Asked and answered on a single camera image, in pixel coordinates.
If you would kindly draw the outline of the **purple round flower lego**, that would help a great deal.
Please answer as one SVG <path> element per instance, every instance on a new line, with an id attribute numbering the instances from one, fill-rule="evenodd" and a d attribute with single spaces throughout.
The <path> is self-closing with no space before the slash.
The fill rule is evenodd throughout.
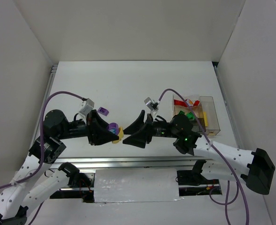
<path id="1" fill-rule="evenodd" d="M 117 123 L 109 123 L 108 126 L 107 126 L 107 130 L 115 135 L 118 135 L 119 134 L 119 126 Z"/>

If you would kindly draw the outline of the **yellow half round lego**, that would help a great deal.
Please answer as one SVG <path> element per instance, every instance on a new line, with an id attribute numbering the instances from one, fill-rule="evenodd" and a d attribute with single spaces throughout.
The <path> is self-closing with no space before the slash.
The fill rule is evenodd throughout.
<path id="1" fill-rule="evenodd" d="M 124 137 L 123 127 L 119 127 L 119 133 L 117 136 L 118 136 L 118 140 L 112 141 L 112 144 L 117 144 L 123 139 Z"/>

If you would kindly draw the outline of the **red curved lego brick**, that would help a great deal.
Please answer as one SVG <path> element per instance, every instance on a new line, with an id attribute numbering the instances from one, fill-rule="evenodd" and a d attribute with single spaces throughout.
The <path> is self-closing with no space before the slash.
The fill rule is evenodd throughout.
<path id="1" fill-rule="evenodd" d="M 180 101 L 180 100 L 176 100 L 176 99 L 174 99 L 174 105 L 183 106 L 183 107 L 187 106 L 185 101 Z"/>

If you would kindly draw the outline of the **small red lego brick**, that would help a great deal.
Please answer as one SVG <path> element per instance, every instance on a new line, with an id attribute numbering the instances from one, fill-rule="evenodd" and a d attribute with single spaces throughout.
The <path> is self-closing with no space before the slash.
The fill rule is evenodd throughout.
<path id="1" fill-rule="evenodd" d="M 196 101 L 193 103 L 193 105 L 194 105 L 194 106 L 198 106 L 199 103 L 200 103 L 200 101 L 199 101 L 199 100 L 196 100 Z"/>

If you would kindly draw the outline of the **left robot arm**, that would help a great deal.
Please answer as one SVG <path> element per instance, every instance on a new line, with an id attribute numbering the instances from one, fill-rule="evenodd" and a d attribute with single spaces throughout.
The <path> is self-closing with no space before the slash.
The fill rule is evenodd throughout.
<path id="1" fill-rule="evenodd" d="M 64 139 L 87 137 L 89 144 L 95 146 L 119 140 L 108 127 L 96 110 L 88 113 L 87 121 L 71 122 L 61 110 L 48 112 L 43 121 L 43 134 L 35 140 L 11 182 L 2 188 L 0 225 L 24 225 L 33 210 L 60 188 L 90 187 L 90 179 L 70 162 L 62 163 L 45 181 L 35 184 L 66 149 Z"/>

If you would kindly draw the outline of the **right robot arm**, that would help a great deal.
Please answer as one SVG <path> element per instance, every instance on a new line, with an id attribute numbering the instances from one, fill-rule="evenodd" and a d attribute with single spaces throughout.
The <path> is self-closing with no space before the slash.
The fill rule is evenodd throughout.
<path id="1" fill-rule="evenodd" d="M 124 130 L 128 137 L 123 144 L 144 149 L 153 137 L 175 138 L 173 146 L 181 154 L 202 157 L 193 167 L 194 176 L 206 180 L 239 181 L 253 192 L 269 194 L 276 167 L 265 150 L 234 148 L 210 140 L 192 128 L 183 114 L 175 115 L 166 122 L 141 111 L 139 117 Z"/>

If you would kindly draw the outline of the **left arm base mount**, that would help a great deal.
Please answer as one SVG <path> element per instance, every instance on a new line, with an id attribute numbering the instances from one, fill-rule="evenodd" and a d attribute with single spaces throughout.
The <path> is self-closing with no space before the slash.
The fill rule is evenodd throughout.
<path id="1" fill-rule="evenodd" d="M 87 178 L 81 178 L 78 184 L 62 187 L 50 196 L 50 199 L 77 199 L 83 203 L 94 203 L 95 173 L 84 173 Z"/>

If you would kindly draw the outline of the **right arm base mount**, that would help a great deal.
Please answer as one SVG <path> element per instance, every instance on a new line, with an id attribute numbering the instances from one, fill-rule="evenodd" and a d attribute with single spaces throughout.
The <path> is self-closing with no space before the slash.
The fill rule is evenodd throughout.
<path id="1" fill-rule="evenodd" d="M 197 160 L 191 170 L 178 170 L 175 181 L 179 185 L 179 196 L 221 195 L 219 180 L 208 180 L 200 173 L 206 160 Z"/>

